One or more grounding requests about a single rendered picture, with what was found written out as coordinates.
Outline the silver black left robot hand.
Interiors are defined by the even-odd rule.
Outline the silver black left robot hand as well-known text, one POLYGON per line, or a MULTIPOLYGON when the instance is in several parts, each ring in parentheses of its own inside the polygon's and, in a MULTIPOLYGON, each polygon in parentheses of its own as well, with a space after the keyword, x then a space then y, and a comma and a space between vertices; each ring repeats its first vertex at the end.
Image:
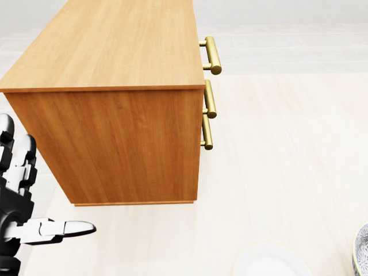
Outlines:
POLYGON ((13 156, 14 121, 0 114, 0 276, 18 276, 21 261, 16 254, 22 244, 32 246, 60 243, 67 237, 94 233, 86 221, 54 221, 33 218, 35 203, 30 187, 37 177, 37 144, 25 135, 13 156))

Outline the patterned black bowl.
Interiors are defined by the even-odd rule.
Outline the patterned black bowl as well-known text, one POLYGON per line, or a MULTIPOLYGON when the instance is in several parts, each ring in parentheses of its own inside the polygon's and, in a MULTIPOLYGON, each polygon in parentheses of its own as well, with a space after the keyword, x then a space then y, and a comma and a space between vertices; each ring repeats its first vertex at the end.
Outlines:
POLYGON ((352 267, 355 276, 368 276, 368 222, 362 224, 354 235, 352 267))

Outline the white plate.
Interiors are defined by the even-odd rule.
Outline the white plate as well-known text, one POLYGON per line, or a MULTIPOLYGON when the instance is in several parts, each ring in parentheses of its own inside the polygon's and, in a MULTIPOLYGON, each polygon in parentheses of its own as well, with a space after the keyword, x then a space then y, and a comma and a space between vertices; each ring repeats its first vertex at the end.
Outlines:
POLYGON ((275 242, 246 247, 236 258, 231 276, 314 276, 293 250, 275 242))

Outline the wooden cabinet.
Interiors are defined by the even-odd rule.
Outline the wooden cabinet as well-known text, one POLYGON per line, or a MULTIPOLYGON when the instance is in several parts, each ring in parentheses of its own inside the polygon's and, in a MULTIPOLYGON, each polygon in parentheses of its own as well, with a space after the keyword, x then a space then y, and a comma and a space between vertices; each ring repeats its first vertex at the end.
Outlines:
POLYGON ((0 80, 76 206, 197 199, 193 0, 68 0, 0 80))

